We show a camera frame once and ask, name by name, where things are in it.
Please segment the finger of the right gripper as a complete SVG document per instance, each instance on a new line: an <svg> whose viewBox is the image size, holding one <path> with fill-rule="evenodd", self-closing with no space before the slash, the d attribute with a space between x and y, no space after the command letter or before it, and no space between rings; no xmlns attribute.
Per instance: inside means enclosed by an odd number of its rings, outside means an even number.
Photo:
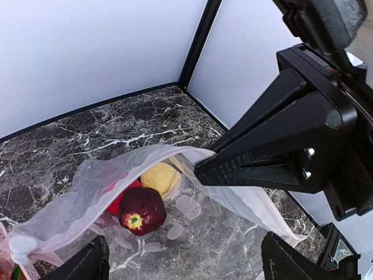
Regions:
<svg viewBox="0 0 373 280"><path fill-rule="evenodd" d="M218 153L196 164L194 174L204 186L253 186L299 193L322 191L332 175L332 164L304 148L264 154L259 149L224 156Z"/></svg>

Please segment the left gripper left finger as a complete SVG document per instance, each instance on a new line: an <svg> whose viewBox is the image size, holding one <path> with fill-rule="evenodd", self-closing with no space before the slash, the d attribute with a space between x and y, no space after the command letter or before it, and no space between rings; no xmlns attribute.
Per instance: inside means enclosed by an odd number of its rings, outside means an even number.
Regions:
<svg viewBox="0 0 373 280"><path fill-rule="evenodd" d="M96 236L43 280L108 280L110 251L104 236Z"/></svg>

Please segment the dark red apple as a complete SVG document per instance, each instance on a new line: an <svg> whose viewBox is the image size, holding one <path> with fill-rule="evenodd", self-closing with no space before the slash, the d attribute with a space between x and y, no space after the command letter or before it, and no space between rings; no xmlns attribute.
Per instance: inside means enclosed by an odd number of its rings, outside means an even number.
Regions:
<svg viewBox="0 0 373 280"><path fill-rule="evenodd" d="M126 189L121 199L118 220L136 236L144 236L161 227L167 217L161 195L152 188Z"/></svg>

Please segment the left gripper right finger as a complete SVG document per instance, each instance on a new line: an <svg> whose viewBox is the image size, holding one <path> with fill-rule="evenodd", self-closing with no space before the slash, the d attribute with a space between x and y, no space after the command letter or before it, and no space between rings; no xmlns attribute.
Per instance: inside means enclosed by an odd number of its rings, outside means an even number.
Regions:
<svg viewBox="0 0 373 280"><path fill-rule="evenodd" d="M305 258L274 232L261 244L265 279L326 279L326 271Z"/></svg>

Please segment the yellow peach fruit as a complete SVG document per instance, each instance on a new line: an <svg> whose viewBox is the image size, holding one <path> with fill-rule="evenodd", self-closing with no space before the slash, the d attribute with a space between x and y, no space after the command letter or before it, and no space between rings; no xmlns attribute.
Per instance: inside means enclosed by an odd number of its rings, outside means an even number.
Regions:
<svg viewBox="0 0 373 280"><path fill-rule="evenodd" d="M171 165L160 162L140 176L143 187L156 190L162 199L169 199L181 183L181 173Z"/></svg>

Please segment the clear zip top bag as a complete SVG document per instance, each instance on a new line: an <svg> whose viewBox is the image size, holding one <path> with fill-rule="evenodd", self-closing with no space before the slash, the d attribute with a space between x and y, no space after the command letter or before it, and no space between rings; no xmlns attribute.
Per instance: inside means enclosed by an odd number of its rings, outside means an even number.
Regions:
<svg viewBox="0 0 373 280"><path fill-rule="evenodd" d="M1 250L21 265L38 259L60 265L55 252L87 229L103 234L100 222L144 236L166 222L166 203L171 201L186 218L195 219L202 211L201 203L192 198L195 190L275 232L291 246L303 240L264 189L222 183L219 170L212 173L212 182L198 175L198 161L212 155L210 150L190 146L151 145L111 160L85 160L73 176L71 189L15 225L1 242Z"/></svg>

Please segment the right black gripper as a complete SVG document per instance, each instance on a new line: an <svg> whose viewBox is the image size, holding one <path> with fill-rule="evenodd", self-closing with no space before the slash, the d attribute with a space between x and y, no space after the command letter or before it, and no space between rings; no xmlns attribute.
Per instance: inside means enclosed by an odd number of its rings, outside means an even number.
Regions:
<svg viewBox="0 0 373 280"><path fill-rule="evenodd" d="M218 141L216 154L263 150L275 154L304 148L308 157L335 163L324 190L342 221L372 210L372 89L369 67L354 66L345 49L368 16L365 1L276 1L293 36L328 63L336 81L274 81Z"/></svg>

